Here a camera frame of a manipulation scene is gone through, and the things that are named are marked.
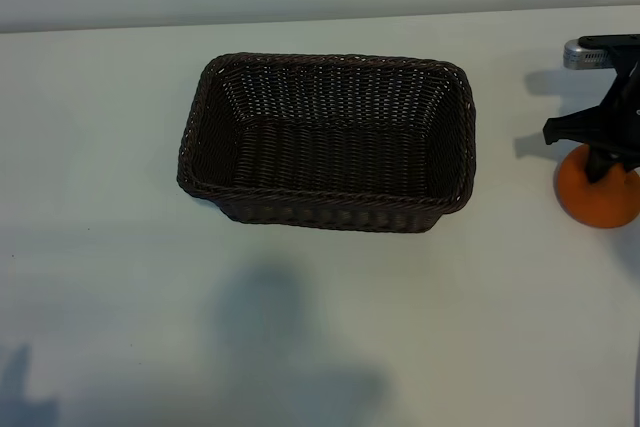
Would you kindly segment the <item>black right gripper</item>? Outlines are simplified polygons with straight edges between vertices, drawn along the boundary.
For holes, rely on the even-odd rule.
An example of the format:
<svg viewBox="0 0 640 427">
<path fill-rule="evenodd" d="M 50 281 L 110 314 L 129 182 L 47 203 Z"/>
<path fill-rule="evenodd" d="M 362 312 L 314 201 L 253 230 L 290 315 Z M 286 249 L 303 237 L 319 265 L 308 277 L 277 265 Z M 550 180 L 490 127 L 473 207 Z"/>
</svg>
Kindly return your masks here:
<svg viewBox="0 0 640 427">
<path fill-rule="evenodd" d="M 599 182 L 616 164 L 639 165 L 639 58 L 614 61 L 616 78 L 599 105 L 543 127 L 546 144 L 570 140 L 587 146 L 587 179 Z"/>
</svg>

